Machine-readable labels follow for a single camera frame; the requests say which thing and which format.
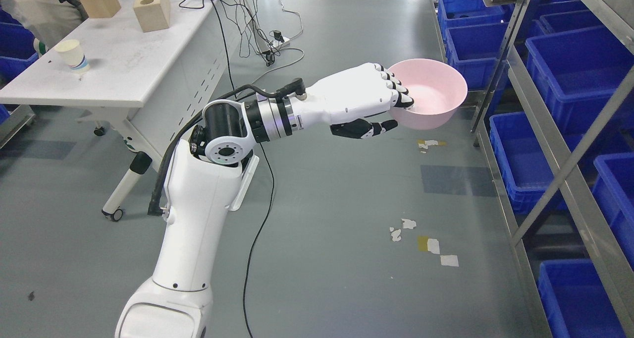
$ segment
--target gray floor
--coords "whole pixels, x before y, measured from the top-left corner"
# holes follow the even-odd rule
[[[440,58],[427,0],[284,0],[305,32],[299,64],[265,77],[276,89],[367,61]],[[297,20],[260,0],[263,28],[293,35]],[[276,64],[299,55],[285,51]],[[236,85],[267,68],[232,58]],[[224,79],[218,92],[229,89]],[[253,257],[247,309],[257,338],[531,337],[505,225],[484,156],[471,146],[471,109],[437,130],[396,128],[356,141],[315,126],[265,144],[276,178],[271,216]],[[121,309],[152,274],[164,223],[145,215],[156,174],[101,206],[133,155],[109,131],[92,135],[80,110],[38,108],[35,126],[0,151],[0,336],[110,337]],[[417,141],[446,141],[421,153]],[[229,214],[213,269],[211,338],[244,338],[242,284],[268,205],[265,162]],[[417,221],[393,242],[389,228]],[[439,240],[442,266],[418,236]]]

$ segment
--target power strip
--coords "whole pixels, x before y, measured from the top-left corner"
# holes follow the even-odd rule
[[[282,36],[282,39],[284,40],[284,42],[281,42],[279,40],[273,40],[271,42],[271,51],[278,52],[282,48],[288,47],[290,45],[290,38]]]

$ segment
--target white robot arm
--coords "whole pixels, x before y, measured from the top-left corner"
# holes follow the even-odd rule
[[[252,89],[263,96],[225,100]],[[338,72],[305,88],[298,78],[275,93],[245,85],[212,101],[168,147],[149,214],[167,223],[154,274],[128,300],[115,338],[203,338],[212,306],[211,273],[224,219],[240,207],[259,158],[253,147],[314,125],[364,139],[396,121],[362,117],[408,108],[414,101],[394,74],[372,63]],[[204,120],[203,125],[195,125]],[[180,139],[193,125],[189,141]],[[165,188],[167,206],[159,208]]]

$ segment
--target paper scrap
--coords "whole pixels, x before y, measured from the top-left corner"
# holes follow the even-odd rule
[[[446,146],[446,141],[437,141],[437,140],[418,140],[419,148],[424,148],[427,150],[430,146]]]
[[[440,243],[438,239],[428,239],[427,241],[427,249],[432,254],[440,254]]]
[[[443,266],[458,267],[458,255],[440,255],[440,264]]]
[[[396,242],[396,241],[401,241],[401,230],[400,229],[396,229],[392,232],[392,241]]]
[[[403,229],[414,229],[416,227],[416,222],[411,221],[410,219],[401,219],[403,221]]]
[[[422,252],[429,251],[427,249],[427,243],[429,242],[429,236],[419,236],[418,237],[418,241],[419,241],[419,251],[422,251]]]

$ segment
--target pink bowl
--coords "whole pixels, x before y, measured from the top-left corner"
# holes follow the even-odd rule
[[[467,83],[449,65],[431,59],[408,59],[389,69],[414,99],[412,109],[392,108],[399,124],[414,130],[430,130],[446,123],[467,97]]]

